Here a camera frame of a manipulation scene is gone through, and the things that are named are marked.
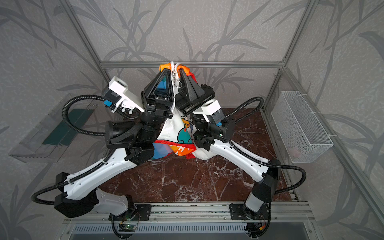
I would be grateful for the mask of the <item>colourful rainbow kids jacket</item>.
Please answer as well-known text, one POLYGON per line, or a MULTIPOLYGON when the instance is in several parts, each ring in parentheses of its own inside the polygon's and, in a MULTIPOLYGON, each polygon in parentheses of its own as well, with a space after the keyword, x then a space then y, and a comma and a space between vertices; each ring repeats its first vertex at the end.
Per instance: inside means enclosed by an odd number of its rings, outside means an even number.
POLYGON ((187 75, 191 75, 197 83, 195 76, 190 69, 178 63, 168 63, 159 66, 159 71, 169 69, 171 71, 172 86, 174 88, 174 106, 172 107, 173 117, 167 119, 163 125, 160 135, 153 143, 155 151, 153 160, 167 157, 170 154, 185 156, 187 159, 198 158, 208 160, 216 154, 203 148, 198 148, 193 140, 193 133, 196 132, 196 123, 192 123, 192 118, 182 116, 176 108, 175 96, 181 87, 179 69, 184 69, 187 75))

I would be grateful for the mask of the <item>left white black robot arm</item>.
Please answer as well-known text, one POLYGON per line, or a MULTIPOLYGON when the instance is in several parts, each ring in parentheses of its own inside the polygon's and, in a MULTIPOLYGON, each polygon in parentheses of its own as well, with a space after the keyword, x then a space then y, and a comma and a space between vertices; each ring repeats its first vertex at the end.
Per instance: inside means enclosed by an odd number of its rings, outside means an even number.
POLYGON ((57 175, 56 184, 61 193, 55 198, 54 208, 69 218, 93 210, 116 216, 133 211, 135 206, 130 197, 106 193, 100 185, 154 156, 154 142, 165 121, 173 116, 172 72, 160 70, 140 96, 132 94, 127 84, 115 77, 101 96, 70 99, 62 111, 63 120, 70 128, 74 128, 74 124, 69 119, 69 109, 82 100, 102 101, 114 112, 124 114, 125 119, 106 123, 103 137, 108 152, 105 157, 75 174, 57 175))

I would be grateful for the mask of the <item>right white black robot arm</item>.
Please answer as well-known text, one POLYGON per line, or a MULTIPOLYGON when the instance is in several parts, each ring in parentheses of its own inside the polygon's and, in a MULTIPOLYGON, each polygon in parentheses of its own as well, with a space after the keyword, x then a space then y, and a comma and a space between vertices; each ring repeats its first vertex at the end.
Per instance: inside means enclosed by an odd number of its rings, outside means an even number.
POLYGON ((219 155, 229 160, 255 181, 243 205, 245 216, 255 219, 262 208, 270 211, 280 177, 279 161, 271 162, 232 142, 235 120, 224 114, 213 88, 196 83, 186 68, 179 68, 176 74, 180 78, 176 84, 176 108, 190 117, 197 149, 207 156, 219 155))

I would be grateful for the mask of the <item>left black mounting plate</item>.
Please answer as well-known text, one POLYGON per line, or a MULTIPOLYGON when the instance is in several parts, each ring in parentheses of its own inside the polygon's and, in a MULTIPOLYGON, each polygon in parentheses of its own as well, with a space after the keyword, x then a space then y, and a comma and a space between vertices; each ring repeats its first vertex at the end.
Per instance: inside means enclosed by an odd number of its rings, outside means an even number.
POLYGON ((137 209, 129 215, 127 221, 148 221, 150 219, 152 205, 139 204, 136 205, 136 207, 137 209))

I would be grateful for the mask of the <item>black mounting plate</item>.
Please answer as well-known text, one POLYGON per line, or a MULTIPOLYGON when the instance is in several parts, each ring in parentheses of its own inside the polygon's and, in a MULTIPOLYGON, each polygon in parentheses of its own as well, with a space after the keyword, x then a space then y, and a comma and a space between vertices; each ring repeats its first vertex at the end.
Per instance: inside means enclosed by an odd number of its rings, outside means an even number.
POLYGON ((137 209, 129 215, 127 221, 148 221, 150 219, 152 205, 139 204, 136 205, 136 207, 137 209))
POLYGON ((263 204, 256 212, 247 208, 245 204, 230 204, 231 220, 258 220, 269 221, 271 219, 270 206, 263 204))

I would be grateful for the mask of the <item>pink object in basket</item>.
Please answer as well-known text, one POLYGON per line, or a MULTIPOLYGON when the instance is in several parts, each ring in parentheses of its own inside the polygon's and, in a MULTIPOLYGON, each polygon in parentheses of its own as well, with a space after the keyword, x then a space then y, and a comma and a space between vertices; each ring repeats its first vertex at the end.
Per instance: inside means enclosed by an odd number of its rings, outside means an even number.
POLYGON ((297 147, 293 147, 290 149, 290 154, 292 158, 300 159, 303 156, 304 152, 298 149, 297 147))

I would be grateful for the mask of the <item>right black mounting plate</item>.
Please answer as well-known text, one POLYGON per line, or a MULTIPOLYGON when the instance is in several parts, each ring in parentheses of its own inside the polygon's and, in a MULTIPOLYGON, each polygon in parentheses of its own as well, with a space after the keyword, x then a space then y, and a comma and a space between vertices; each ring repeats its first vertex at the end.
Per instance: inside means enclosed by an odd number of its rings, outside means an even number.
POLYGON ((263 204, 256 212, 247 208, 245 204, 230 204, 231 220, 258 220, 269 221, 271 219, 270 206, 263 204))

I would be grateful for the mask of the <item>left green circuit board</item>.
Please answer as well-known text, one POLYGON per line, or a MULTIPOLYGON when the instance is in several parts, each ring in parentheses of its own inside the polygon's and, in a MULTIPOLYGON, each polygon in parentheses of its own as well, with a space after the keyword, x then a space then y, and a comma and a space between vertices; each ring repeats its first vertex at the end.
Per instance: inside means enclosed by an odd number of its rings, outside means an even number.
POLYGON ((120 232, 135 232, 136 229, 137 229, 137 225, 134 225, 134 224, 126 224, 126 223, 119 224, 120 232))

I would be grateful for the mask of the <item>aluminium frame of enclosure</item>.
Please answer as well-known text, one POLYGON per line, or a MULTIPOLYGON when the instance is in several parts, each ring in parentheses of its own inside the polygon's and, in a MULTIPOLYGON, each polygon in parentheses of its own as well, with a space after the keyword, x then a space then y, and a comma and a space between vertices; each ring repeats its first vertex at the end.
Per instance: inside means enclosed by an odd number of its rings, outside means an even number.
MULTIPOLYGON (((276 76, 274 83, 268 93, 267 100, 269 101, 275 91, 282 76, 286 76, 290 85, 297 91, 299 91, 304 97, 306 103, 312 110, 317 111, 316 115, 320 124, 324 127, 325 132, 330 135, 333 141, 333 152, 337 156, 339 162, 345 169, 345 172, 350 176, 352 182, 359 190, 361 196, 366 201, 369 208, 373 211, 380 223, 384 222, 384 199, 379 192, 372 185, 369 178, 364 174, 363 170, 358 166, 357 162, 353 159, 348 149, 342 142, 340 136, 336 134, 333 128, 327 122, 325 115, 319 112, 318 107, 306 94, 305 89, 298 83, 297 78, 293 75, 292 71, 288 67, 289 60, 292 58, 300 39, 304 35, 305 29, 309 26, 310 20, 315 13, 316 7, 319 1, 307 1, 305 10, 299 25, 294 33, 291 43, 288 47, 287 53, 282 60, 277 62, 271 61, 259 61, 259 62, 183 62, 190 68, 241 68, 241 69, 278 69, 278 75, 276 76)), ((96 54, 95 48, 92 46, 90 38, 87 36, 85 29, 83 28, 76 11, 71 5, 70 1, 60 1, 60 6, 63 12, 68 16, 71 24, 79 35, 81 42, 84 44, 86 50, 91 55, 93 63, 96 64, 97 71, 103 76, 104 80, 108 79, 107 68, 155 68, 160 65, 160 62, 103 62, 96 54)))

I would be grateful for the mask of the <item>clear plastic wall tray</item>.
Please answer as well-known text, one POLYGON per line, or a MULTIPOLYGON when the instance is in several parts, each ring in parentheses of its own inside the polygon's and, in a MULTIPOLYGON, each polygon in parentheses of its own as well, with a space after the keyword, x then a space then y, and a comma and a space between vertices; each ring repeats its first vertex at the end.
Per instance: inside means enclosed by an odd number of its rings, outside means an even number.
POLYGON ((63 100, 36 126, 9 156, 23 163, 56 163, 78 134, 63 121, 62 109, 75 95, 67 94, 63 100))

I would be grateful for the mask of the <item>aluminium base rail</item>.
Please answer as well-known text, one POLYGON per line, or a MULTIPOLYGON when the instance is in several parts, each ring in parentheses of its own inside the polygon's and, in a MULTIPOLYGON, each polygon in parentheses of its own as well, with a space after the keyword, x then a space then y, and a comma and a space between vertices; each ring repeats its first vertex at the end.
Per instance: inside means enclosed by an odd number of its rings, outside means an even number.
MULTIPOLYGON (((151 203, 148 221, 126 221, 145 224, 165 223, 257 223, 258 220, 231 220, 230 204, 242 202, 163 202, 151 203)), ((314 222, 307 202, 273 202, 272 222, 314 222)))

